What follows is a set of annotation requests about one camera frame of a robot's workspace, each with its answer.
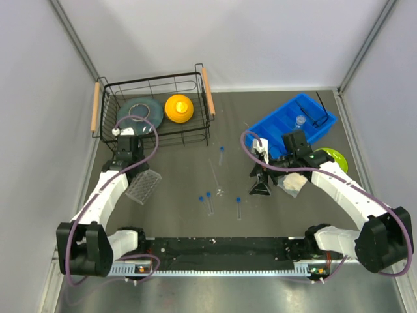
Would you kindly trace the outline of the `plastic bag of cotton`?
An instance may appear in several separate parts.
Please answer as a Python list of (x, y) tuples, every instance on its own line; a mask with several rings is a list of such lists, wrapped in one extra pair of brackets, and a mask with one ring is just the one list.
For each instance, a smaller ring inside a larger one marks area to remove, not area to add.
[(296, 198), (307, 182), (307, 178), (303, 175), (290, 173), (278, 179), (278, 186), (288, 195)]

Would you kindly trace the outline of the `glass stirring rod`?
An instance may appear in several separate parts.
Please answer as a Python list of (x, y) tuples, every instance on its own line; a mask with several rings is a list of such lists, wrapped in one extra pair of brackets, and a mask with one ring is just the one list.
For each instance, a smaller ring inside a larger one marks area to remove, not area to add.
[(211, 159), (208, 160), (208, 163), (210, 165), (211, 172), (213, 174), (213, 178), (214, 178), (214, 181), (215, 181), (215, 184), (216, 184), (216, 195), (217, 196), (223, 196), (225, 192), (224, 192), (224, 189), (222, 188), (221, 184), (219, 184), (219, 181), (218, 181), (218, 178), (217, 178), (217, 175), (216, 175), (216, 172), (215, 172), (215, 169), (214, 169), (214, 166), (212, 164)]

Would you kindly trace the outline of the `small clear glass flask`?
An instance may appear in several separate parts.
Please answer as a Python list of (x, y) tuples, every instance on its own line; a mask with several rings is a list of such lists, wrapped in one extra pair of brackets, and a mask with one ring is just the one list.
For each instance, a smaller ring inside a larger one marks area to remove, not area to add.
[(295, 120), (293, 130), (300, 130), (306, 122), (306, 117), (304, 115), (298, 115)]

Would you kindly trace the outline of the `black wire ring stand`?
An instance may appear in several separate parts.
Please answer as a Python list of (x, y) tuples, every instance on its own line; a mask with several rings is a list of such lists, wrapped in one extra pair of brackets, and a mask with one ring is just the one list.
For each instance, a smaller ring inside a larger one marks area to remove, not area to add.
[(307, 94), (300, 94), (296, 97), (295, 102), (314, 128), (320, 128), (329, 121), (330, 114), (318, 91), (315, 92), (315, 98)]

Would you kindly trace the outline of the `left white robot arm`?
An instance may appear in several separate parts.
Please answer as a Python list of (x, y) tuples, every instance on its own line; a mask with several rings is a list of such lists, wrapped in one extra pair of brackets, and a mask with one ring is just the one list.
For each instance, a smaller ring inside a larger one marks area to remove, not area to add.
[(106, 277), (113, 262), (124, 255), (138, 259), (147, 253), (148, 244), (141, 228), (122, 227), (107, 235), (106, 226), (122, 195), (145, 203), (154, 186), (148, 174), (142, 139), (119, 137), (113, 158), (103, 165), (86, 204), (70, 222), (60, 223), (56, 230), (62, 274)]

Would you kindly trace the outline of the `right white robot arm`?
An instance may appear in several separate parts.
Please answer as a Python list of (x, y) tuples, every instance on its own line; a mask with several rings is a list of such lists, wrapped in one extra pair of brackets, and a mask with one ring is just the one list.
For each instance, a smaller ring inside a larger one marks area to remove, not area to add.
[[(309, 181), (330, 196), (355, 223), (355, 230), (320, 224), (306, 232), (304, 250), (312, 258), (337, 252), (356, 259), (372, 273), (401, 277), (411, 265), (414, 253), (412, 223), (403, 207), (392, 208), (352, 180), (325, 151), (312, 151), (301, 130), (287, 135), (291, 154), (273, 164), (268, 159), (268, 141), (246, 130), (240, 137), (244, 152), (256, 163), (264, 178), (280, 176)], [(403, 261), (397, 273), (385, 270)]]

